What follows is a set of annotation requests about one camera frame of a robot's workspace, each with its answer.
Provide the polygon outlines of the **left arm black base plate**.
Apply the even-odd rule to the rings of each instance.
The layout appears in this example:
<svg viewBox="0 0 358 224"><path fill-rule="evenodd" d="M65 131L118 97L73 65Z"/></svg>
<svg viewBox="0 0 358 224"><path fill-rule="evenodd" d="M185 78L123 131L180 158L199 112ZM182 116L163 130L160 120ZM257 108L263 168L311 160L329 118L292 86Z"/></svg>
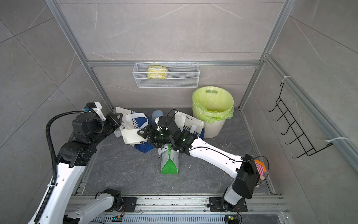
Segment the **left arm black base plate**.
<svg viewBox="0 0 358 224"><path fill-rule="evenodd" d="M111 208L105 212L134 212L137 204L137 197L116 198Z"/></svg>

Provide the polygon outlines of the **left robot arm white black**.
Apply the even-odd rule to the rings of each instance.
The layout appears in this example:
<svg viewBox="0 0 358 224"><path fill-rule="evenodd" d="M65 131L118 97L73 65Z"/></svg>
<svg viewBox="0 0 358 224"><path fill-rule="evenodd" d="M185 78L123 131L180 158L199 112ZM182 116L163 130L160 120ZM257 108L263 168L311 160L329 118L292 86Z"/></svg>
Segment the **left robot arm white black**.
<svg viewBox="0 0 358 224"><path fill-rule="evenodd" d="M55 152L51 138L51 126L57 119L67 115L77 115L73 120L73 132L68 142ZM107 189L99 198L94 199L77 211L66 214L71 195L97 152L97 146L114 131L121 127L123 115L109 113L104 119L93 109L89 111L70 111L51 118L45 128L46 139L51 156L52 178L47 186L31 224L88 224L101 213L115 209L123 204L121 193Z"/></svg>

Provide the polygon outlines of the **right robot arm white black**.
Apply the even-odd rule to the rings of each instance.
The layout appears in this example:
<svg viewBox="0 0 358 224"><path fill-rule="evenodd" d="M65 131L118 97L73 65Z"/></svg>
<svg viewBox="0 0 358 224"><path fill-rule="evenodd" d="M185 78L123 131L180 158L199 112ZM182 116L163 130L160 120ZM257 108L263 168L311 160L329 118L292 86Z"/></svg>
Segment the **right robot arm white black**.
<svg viewBox="0 0 358 224"><path fill-rule="evenodd" d="M238 156L220 150L193 133L182 131L169 116L156 119L154 125L147 125L137 134L156 148L170 148L178 153L193 156L226 172L234 180L227 187L221 199L222 209L237 211L242 199L250 199L254 189L269 175L269 163L259 161L259 157Z"/></svg>

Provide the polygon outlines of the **green white paper bag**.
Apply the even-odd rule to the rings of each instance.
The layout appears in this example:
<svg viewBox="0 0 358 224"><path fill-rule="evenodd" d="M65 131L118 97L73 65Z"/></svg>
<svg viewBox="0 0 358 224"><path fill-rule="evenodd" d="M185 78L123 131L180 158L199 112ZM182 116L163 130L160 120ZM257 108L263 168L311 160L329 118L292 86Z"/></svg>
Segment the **green white paper bag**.
<svg viewBox="0 0 358 224"><path fill-rule="evenodd" d="M179 153L172 149L170 144L165 144L158 149L161 156L161 174L177 175L179 173Z"/></svg>

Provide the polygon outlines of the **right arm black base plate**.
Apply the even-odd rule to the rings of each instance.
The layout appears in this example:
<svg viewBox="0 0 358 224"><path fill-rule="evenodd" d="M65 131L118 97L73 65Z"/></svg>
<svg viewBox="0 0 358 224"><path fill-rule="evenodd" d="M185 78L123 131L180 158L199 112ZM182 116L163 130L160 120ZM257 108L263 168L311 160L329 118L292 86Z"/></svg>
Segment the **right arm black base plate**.
<svg viewBox="0 0 358 224"><path fill-rule="evenodd" d="M241 198L236 205L226 202L223 197L210 197L207 207L211 212L247 212L247 204L245 198Z"/></svg>

